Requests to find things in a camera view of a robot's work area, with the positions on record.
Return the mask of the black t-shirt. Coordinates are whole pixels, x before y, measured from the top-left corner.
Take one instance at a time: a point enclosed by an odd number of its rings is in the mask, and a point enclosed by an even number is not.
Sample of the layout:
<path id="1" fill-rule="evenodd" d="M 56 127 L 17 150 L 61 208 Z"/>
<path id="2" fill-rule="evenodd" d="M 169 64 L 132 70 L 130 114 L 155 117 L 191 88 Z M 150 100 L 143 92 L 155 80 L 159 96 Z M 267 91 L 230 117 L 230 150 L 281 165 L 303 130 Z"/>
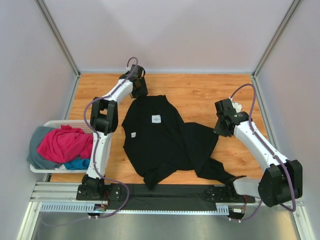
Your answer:
<path id="1" fill-rule="evenodd" d="M 176 171 L 228 184 L 234 175 L 211 157 L 219 136 L 213 128 L 184 122 L 166 96 L 135 99 L 122 122 L 124 151 L 148 189 Z"/>

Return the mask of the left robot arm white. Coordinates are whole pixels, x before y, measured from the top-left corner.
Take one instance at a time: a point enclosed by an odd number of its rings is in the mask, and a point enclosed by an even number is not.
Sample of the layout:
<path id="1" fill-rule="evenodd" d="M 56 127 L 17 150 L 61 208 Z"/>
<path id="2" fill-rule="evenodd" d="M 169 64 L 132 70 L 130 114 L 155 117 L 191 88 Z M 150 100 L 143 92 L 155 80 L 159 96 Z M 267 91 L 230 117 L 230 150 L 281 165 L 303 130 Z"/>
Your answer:
<path id="1" fill-rule="evenodd" d="M 84 122 L 93 131 L 93 146 L 89 167 L 78 186 L 78 201 L 107 200 L 109 187 L 105 185 L 106 167 L 111 152 L 112 136 L 119 123 L 118 105 L 128 95 L 137 98 L 148 94 L 145 74 L 142 66 L 133 64 L 107 94 L 95 97 L 85 107 L 84 116 L 91 107 L 90 120 Z"/>

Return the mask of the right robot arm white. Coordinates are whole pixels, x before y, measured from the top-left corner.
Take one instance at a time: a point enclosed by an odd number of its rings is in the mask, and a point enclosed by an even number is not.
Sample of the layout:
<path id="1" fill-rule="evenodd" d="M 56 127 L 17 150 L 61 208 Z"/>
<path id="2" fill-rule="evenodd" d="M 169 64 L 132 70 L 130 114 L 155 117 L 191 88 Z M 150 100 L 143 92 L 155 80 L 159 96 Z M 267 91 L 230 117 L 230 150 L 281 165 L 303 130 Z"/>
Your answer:
<path id="1" fill-rule="evenodd" d="M 218 120 L 215 133 L 235 137 L 251 152 L 263 171 L 261 179 L 240 176 L 226 187 L 225 196 L 236 202 L 243 195 L 260 198 L 268 207 L 299 199 L 303 195 L 303 167 L 298 160 L 289 160 L 259 131 L 249 114 L 231 99 L 215 102 Z"/>

